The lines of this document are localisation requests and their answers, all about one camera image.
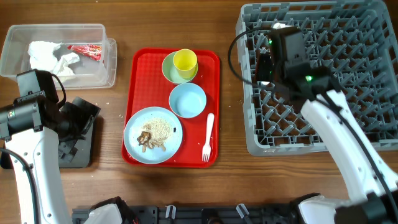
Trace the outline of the red snack wrapper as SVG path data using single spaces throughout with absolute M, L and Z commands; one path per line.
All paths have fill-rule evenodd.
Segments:
M 101 59 L 102 47 L 100 45 L 69 45 L 68 49 L 96 61 L 100 61 Z

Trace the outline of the white napkin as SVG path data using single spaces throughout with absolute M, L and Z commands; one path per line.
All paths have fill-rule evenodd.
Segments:
M 71 52 L 62 55 L 59 59 L 54 55 L 63 44 L 33 41 L 29 44 L 28 54 L 31 69 L 45 70 L 59 77 L 61 82 L 72 80 L 75 77 L 74 71 L 69 67 L 71 64 L 80 61 L 78 54 Z

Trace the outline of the yellow plastic cup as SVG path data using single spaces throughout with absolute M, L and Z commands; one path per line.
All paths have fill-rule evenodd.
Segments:
M 173 63 L 182 78 L 191 79 L 195 74 L 198 59 L 194 51 L 181 49 L 175 53 Z

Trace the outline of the light blue bowl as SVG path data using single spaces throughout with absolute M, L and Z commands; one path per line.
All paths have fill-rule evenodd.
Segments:
M 206 93 L 194 83 L 179 84 L 169 95 L 170 109 L 181 118 L 198 116 L 204 111 L 206 103 Z

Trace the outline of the white plastic spoon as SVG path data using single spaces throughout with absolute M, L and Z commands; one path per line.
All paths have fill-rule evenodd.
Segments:
M 276 23 L 272 26 L 273 29 L 283 29 L 283 28 L 286 28 L 286 27 L 289 27 L 289 25 L 283 24 L 283 23 L 280 23 L 280 22 L 276 22 Z

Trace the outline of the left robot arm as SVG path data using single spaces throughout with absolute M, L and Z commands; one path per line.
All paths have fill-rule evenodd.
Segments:
M 1 108 L 2 153 L 16 177 L 22 223 L 72 223 L 58 162 L 62 142 L 84 140 L 100 108 L 81 99 L 60 100 L 58 77 L 33 69 L 17 75 L 20 96 Z

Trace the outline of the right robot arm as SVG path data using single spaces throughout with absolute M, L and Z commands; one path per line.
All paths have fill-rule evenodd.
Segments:
M 318 133 L 349 195 L 348 201 L 322 195 L 302 200 L 303 223 L 397 223 L 397 174 L 358 125 L 337 79 L 327 67 L 310 66 L 298 27 L 278 24 L 267 36 L 273 70 L 265 80 Z

